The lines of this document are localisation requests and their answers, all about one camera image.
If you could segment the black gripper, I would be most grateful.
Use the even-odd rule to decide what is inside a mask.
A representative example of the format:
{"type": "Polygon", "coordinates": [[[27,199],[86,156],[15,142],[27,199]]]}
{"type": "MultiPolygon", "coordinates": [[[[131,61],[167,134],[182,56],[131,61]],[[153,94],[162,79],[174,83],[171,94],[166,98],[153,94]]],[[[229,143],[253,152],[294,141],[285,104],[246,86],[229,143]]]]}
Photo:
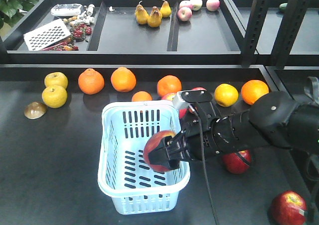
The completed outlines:
{"type": "Polygon", "coordinates": [[[197,122],[188,121],[175,133],[164,130],[164,148],[154,148],[147,155],[153,170],[176,170],[180,161],[204,160],[205,156],[223,155],[249,149],[252,125],[248,113],[222,117],[212,102],[193,103],[197,122]]]}

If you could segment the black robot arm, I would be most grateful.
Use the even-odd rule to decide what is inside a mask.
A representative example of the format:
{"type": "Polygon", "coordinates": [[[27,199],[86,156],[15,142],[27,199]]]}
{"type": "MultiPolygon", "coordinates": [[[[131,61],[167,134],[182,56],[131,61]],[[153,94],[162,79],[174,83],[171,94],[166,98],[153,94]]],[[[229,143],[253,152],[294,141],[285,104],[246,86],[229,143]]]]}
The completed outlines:
{"type": "Polygon", "coordinates": [[[299,103],[285,92],[267,93],[248,110],[228,116],[219,113],[206,90],[178,92],[172,103],[177,109],[192,107],[196,117],[174,136],[157,133],[148,140],[143,156],[155,171],[268,145],[319,152],[318,105],[299,103]]]}

